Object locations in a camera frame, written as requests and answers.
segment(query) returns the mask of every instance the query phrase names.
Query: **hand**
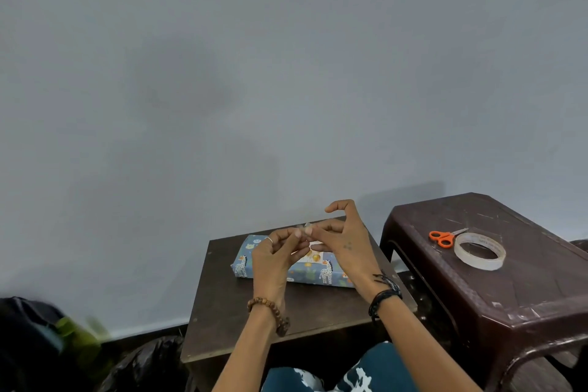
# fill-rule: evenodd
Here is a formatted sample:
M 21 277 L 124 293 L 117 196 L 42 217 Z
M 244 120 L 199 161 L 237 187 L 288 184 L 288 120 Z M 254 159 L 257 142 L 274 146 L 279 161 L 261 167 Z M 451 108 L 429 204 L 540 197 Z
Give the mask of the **hand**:
M 254 297 L 264 297 L 275 302 L 283 315 L 288 269 L 311 249 L 308 238 L 299 228 L 276 230 L 269 238 L 271 240 L 263 239 L 251 253 L 254 267 Z
M 357 292 L 370 303 L 377 293 L 387 287 L 374 281 L 373 275 L 380 274 L 380 267 L 371 249 L 368 230 L 359 217 L 353 200 L 339 200 L 325 208 L 327 213 L 337 210 L 345 211 L 346 221 L 332 218 L 315 223 L 305 228 L 304 232 L 312 240 L 322 242 L 313 245 L 313 250 L 334 254 Z

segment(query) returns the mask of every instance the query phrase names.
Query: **person's left hand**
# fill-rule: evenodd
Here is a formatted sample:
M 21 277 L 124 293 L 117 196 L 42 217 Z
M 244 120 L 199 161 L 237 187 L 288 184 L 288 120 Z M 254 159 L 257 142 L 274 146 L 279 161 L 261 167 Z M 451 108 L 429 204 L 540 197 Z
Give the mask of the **person's left hand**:
M 299 228 L 276 230 L 269 239 L 252 251 L 254 267 L 254 297 L 273 301 L 282 314 L 285 312 L 284 293 L 288 269 L 311 250 L 307 237 Z

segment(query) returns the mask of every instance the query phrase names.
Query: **forearm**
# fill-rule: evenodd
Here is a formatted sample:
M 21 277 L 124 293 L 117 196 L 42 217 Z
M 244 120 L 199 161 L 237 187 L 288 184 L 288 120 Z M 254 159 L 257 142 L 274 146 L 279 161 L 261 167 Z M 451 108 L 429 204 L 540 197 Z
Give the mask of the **forearm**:
M 382 301 L 378 315 L 420 392 L 481 390 L 400 298 Z
M 258 392 L 276 321 L 268 307 L 255 306 L 213 392 Z

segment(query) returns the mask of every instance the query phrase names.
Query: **roll of clear tape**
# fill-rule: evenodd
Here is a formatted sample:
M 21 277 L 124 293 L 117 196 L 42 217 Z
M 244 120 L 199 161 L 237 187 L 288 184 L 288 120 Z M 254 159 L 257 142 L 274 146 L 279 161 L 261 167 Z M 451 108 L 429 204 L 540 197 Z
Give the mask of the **roll of clear tape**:
M 496 259 L 484 259 L 483 257 L 470 254 L 462 248 L 462 244 L 464 243 L 476 243 L 486 247 L 496 254 L 497 257 Z M 501 244 L 494 239 L 476 234 L 475 232 L 464 232 L 456 236 L 453 242 L 453 251 L 455 251 L 455 255 L 462 262 L 467 263 L 471 267 L 486 271 L 494 271 L 502 267 L 504 258 L 506 257 L 506 250 Z

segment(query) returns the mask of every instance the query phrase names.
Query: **black bracelet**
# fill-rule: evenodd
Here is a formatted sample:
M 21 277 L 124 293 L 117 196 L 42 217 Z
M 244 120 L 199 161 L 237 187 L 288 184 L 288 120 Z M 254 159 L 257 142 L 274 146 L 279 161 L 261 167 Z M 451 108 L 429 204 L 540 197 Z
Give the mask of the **black bracelet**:
M 384 299 L 388 299 L 389 297 L 392 297 L 392 296 L 398 296 L 400 299 L 402 299 L 401 289 L 398 287 L 398 285 L 394 284 L 394 281 L 392 279 L 390 279 L 388 276 L 386 276 L 384 271 L 382 271 L 381 274 L 374 274 L 374 277 L 376 277 L 376 279 L 374 279 L 375 282 L 379 282 L 380 284 L 388 285 L 388 287 L 390 287 L 390 289 L 384 290 L 383 292 L 379 292 L 376 295 L 376 297 L 373 299 L 373 301 L 371 301 L 371 304 L 370 304 L 367 312 L 370 315 L 372 322 L 376 322 L 376 318 L 379 317 L 378 316 L 378 309 L 380 308 L 380 303 Z

